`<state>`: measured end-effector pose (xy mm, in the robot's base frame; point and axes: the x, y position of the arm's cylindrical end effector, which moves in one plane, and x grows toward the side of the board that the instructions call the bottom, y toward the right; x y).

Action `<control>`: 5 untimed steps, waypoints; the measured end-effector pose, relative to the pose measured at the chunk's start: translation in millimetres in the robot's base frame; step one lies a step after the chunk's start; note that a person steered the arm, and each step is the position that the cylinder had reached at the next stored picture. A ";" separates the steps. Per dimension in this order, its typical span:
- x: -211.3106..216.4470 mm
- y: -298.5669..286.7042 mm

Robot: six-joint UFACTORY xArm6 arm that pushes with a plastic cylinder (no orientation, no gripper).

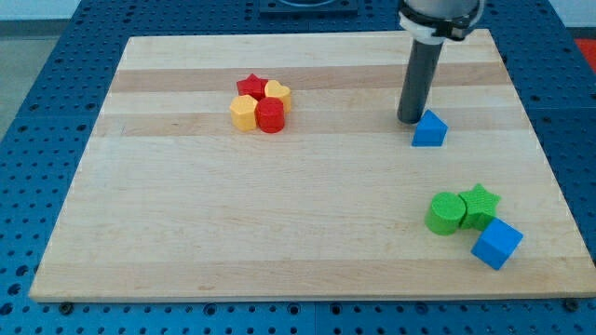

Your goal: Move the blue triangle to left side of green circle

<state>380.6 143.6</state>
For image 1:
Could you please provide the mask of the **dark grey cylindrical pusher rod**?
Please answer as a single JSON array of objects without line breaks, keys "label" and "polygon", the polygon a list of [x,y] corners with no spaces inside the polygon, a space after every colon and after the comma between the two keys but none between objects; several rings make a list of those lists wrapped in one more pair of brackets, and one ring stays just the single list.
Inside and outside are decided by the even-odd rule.
[{"label": "dark grey cylindrical pusher rod", "polygon": [[400,122],[411,125],[420,121],[441,50],[442,44],[429,45],[413,41],[397,109]]}]

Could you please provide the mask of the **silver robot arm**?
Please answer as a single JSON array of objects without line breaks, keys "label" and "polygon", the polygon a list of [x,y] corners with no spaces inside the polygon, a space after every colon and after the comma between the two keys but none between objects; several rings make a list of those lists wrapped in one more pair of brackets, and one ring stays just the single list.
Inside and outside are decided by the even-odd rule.
[{"label": "silver robot arm", "polygon": [[413,37],[397,117],[405,124],[420,121],[445,41],[461,42],[475,29],[484,0],[403,0],[400,26]]}]

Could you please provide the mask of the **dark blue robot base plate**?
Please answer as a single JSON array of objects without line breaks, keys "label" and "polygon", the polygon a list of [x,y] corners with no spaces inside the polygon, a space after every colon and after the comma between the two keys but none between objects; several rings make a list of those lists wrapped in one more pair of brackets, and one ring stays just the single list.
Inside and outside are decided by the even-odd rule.
[{"label": "dark blue robot base plate", "polygon": [[353,14],[359,0],[259,0],[261,14]]}]

